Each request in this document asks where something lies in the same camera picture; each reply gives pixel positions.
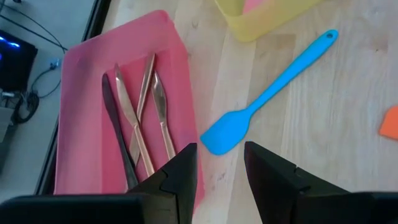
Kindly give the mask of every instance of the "pink plastic tray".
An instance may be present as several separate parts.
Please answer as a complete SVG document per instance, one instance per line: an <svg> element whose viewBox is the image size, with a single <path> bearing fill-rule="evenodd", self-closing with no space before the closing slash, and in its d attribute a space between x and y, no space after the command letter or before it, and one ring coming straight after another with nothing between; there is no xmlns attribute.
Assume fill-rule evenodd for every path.
<svg viewBox="0 0 398 224"><path fill-rule="evenodd" d="M155 69L167 97L167 117L174 146L181 151L198 141L193 111L187 51L165 11L154 11L68 51L62 68L55 194L112 194L126 189L116 135L106 112L101 77L107 72L118 102L123 136L128 147L132 128L116 94L114 63L121 66L136 110L146 55L156 52ZM152 93L142 116L142 132L155 169L167 161ZM140 181L147 178L142 159ZM204 196L201 162L195 205Z"/></svg>

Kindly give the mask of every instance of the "wooden table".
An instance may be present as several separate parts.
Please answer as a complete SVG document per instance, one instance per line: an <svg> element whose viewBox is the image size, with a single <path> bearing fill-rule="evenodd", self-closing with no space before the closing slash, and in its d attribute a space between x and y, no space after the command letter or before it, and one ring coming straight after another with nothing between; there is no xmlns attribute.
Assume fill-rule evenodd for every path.
<svg viewBox="0 0 398 224"><path fill-rule="evenodd" d="M377 134L398 104L398 1L325 0L240 43L213 0L113 0L104 31L164 9L190 54L198 132L252 102L320 34L340 37L252 118L246 139L346 190L398 190L398 142ZM260 223L243 142L211 155L200 144L206 197L194 223Z"/></svg>

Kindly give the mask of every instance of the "yellow plastic bin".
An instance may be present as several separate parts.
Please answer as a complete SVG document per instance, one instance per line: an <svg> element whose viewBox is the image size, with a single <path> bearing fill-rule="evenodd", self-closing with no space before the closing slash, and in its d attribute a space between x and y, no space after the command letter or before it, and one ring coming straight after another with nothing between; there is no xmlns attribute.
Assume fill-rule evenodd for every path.
<svg viewBox="0 0 398 224"><path fill-rule="evenodd" d="M263 0L243 14L245 0L215 0L235 37L243 42L255 40L322 0Z"/></svg>

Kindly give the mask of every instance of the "knife handle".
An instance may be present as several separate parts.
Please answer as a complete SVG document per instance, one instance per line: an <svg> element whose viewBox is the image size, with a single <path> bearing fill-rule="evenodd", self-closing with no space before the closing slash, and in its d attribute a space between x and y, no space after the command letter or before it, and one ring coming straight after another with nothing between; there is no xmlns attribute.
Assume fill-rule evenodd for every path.
<svg viewBox="0 0 398 224"><path fill-rule="evenodd" d="M150 177L155 173L154 165L150 160L148 149L145 145L144 138L142 137L142 133L138 125L134 125L134 131L136 133L139 150L141 151L142 160L144 161L145 170L147 171L148 177Z"/></svg>
<svg viewBox="0 0 398 224"><path fill-rule="evenodd" d="M166 122L160 122L160 128L162 129L164 144L166 145L167 155L169 160L175 156L175 150L173 146L172 138L170 137L169 128Z"/></svg>
<svg viewBox="0 0 398 224"><path fill-rule="evenodd" d="M106 73L102 76L102 94L106 111L108 112L109 118L111 119L114 128L114 132L116 134L116 138L118 139L119 148L123 160L124 172L126 174L127 186L129 187L129 189L133 189L135 186L138 185L137 176L134 172L135 165L132 163L129 153L126 149L126 144L124 143L122 129L119 122L118 109L116 107L116 102L113 98L109 78Z"/></svg>

